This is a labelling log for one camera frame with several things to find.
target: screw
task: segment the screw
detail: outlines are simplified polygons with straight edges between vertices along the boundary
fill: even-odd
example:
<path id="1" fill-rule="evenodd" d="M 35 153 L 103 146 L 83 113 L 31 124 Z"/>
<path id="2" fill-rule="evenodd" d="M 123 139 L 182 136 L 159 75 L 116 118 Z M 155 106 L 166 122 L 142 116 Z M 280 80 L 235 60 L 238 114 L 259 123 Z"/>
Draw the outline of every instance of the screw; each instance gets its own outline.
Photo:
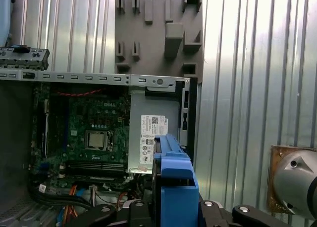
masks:
<path id="1" fill-rule="evenodd" d="M 108 212 L 108 211 L 110 211 L 110 209 L 105 206 L 105 207 L 103 207 L 103 208 L 101 209 L 101 211 L 102 211 L 102 212 Z"/>
<path id="2" fill-rule="evenodd" d="M 292 209 L 294 206 L 292 204 L 287 203 L 287 208 Z"/>
<path id="3" fill-rule="evenodd" d="M 249 212 L 249 209 L 246 208 L 246 207 L 244 207 L 244 206 L 239 207 L 239 210 L 242 211 L 242 212 L 244 212 L 244 213 Z"/>
<path id="4" fill-rule="evenodd" d="M 296 162 L 295 160 L 293 160 L 293 161 L 291 162 L 291 166 L 292 166 L 292 167 L 296 167 L 296 166 L 297 166 L 297 162 Z"/>
<path id="5" fill-rule="evenodd" d="M 213 206 L 213 203 L 210 202 L 210 201 L 205 201 L 204 204 L 205 204 L 206 206 Z"/>

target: motherboard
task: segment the motherboard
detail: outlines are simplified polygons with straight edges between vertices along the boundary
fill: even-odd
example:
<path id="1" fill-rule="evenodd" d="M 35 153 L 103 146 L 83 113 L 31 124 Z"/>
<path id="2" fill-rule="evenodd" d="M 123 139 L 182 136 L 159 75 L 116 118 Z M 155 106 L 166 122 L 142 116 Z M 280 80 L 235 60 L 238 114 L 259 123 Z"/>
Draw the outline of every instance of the motherboard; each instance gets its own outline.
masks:
<path id="1" fill-rule="evenodd" d="M 118 186 L 128 160 L 127 87 L 34 83 L 30 170 L 41 182 Z"/>

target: capacitor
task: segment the capacitor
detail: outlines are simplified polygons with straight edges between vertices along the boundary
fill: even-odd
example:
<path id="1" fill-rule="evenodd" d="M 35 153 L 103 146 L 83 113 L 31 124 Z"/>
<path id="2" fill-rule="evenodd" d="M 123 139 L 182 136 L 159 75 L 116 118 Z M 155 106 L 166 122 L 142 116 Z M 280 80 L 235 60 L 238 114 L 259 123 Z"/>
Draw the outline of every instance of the capacitor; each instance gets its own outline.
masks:
<path id="1" fill-rule="evenodd" d="M 58 177 L 60 179 L 63 179 L 65 176 L 66 176 L 66 165 L 64 163 L 61 163 L 59 165 Z"/>

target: bolt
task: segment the bolt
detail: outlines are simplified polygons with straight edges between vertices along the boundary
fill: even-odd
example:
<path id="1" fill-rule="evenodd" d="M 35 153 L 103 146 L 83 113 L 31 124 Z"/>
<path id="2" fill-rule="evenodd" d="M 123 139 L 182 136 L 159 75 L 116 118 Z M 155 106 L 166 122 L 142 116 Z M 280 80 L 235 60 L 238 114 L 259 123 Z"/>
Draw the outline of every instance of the bolt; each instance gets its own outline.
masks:
<path id="1" fill-rule="evenodd" d="M 297 166 L 297 162 L 296 162 L 295 160 L 293 160 L 293 161 L 291 162 L 291 166 L 292 166 L 292 167 L 296 167 L 296 166 Z"/>
<path id="2" fill-rule="evenodd" d="M 244 213 L 249 212 L 249 209 L 246 208 L 246 207 L 244 207 L 244 206 L 239 207 L 239 210 L 242 211 L 242 212 L 244 212 Z"/>
<path id="3" fill-rule="evenodd" d="M 106 206 L 104 206 L 102 209 L 101 209 L 102 212 L 108 212 L 110 211 L 110 209 Z"/>
<path id="4" fill-rule="evenodd" d="M 206 206 L 213 206 L 213 203 L 210 202 L 210 201 L 205 201 L 204 204 L 205 204 Z"/>

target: screw hole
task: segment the screw hole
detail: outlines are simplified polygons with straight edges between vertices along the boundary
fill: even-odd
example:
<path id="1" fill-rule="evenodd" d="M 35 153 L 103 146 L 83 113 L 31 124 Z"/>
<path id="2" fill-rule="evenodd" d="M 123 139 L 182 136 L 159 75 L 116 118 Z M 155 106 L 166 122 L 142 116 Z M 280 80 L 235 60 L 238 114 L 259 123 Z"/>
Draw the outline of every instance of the screw hole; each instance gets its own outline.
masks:
<path id="1" fill-rule="evenodd" d="M 158 85 L 162 85 L 163 84 L 163 80 L 162 79 L 158 79 L 157 84 Z"/>
<path id="2" fill-rule="evenodd" d="M 296 162 L 295 160 L 293 160 L 293 161 L 291 162 L 291 166 L 292 166 L 292 167 L 296 167 L 296 166 L 297 166 L 297 162 Z"/>

